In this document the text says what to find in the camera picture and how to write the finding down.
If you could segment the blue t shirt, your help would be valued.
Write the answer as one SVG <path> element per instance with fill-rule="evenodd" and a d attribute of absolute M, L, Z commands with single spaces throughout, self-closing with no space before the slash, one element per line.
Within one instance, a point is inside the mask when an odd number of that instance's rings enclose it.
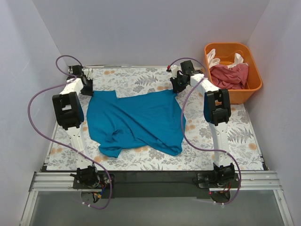
<path fill-rule="evenodd" d="M 96 91 L 87 109 L 90 138 L 99 151 L 117 158 L 122 150 L 150 146 L 171 156 L 182 152 L 181 108 L 172 90 L 118 98 Z"/>

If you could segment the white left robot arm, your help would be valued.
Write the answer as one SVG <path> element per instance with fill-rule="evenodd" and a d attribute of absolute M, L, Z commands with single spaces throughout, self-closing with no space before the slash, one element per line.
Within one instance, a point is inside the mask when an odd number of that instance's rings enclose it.
<path fill-rule="evenodd" d="M 81 65 L 69 66 L 69 76 L 63 91 L 52 97 L 56 120 L 66 132 L 71 147 L 77 154 L 77 170 L 71 174 L 75 181 L 88 188 L 96 188 L 100 184 L 100 177 L 94 163 L 86 159 L 86 142 L 83 134 L 84 112 L 79 100 L 79 95 L 92 97 L 93 70 Z"/>

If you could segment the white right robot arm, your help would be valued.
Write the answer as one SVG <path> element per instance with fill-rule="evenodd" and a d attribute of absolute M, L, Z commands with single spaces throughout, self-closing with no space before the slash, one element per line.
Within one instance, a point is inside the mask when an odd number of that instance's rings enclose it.
<path fill-rule="evenodd" d="M 190 85 L 192 91 L 197 90 L 204 97 L 203 114 L 212 133 L 214 162 L 213 170 L 197 174 L 197 185 L 200 188 L 229 186 L 235 178 L 235 167 L 228 154 L 228 122 L 231 116 L 228 90 L 211 83 L 190 60 L 182 62 L 181 66 L 169 65 L 167 71 L 172 74 L 170 81 L 174 93 L 178 94 Z"/>

